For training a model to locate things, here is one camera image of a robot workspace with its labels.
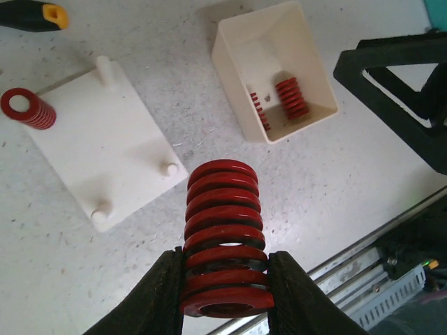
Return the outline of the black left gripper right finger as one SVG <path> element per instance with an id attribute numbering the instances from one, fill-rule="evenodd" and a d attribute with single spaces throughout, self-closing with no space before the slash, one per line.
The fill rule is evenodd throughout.
<path id="1" fill-rule="evenodd" d="M 268 277 L 274 307 L 268 311 L 271 334 L 366 334 L 315 284 L 286 251 L 269 254 Z"/>

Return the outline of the large red spring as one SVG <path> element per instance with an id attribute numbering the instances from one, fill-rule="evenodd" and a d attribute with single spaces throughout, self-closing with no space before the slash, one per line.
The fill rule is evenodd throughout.
<path id="1" fill-rule="evenodd" d="M 246 163 L 204 163 L 189 177 L 180 310 L 189 317 L 243 318 L 274 307 L 258 177 Z"/>
<path id="2" fill-rule="evenodd" d="M 10 119 L 37 130 L 51 128 L 57 120 L 54 108 L 35 93 L 12 88 L 1 96 L 1 110 Z"/>

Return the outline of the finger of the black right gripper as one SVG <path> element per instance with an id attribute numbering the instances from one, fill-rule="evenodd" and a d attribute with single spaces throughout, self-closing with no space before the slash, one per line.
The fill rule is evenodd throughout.
<path id="1" fill-rule="evenodd" d="M 435 64 L 413 90 L 392 66 Z M 334 78 L 368 107 L 431 168 L 446 173 L 446 34 L 361 40 L 343 51 Z"/>

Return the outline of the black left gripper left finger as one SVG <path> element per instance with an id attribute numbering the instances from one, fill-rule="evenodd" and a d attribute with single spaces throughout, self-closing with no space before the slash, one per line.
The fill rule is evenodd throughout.
<path id="1" fill-rule="evenodd" d="M 130 293 L 85 333 L 181 334 L 179 296 L 184 282 L 181 247 L 165 251 Z"/>

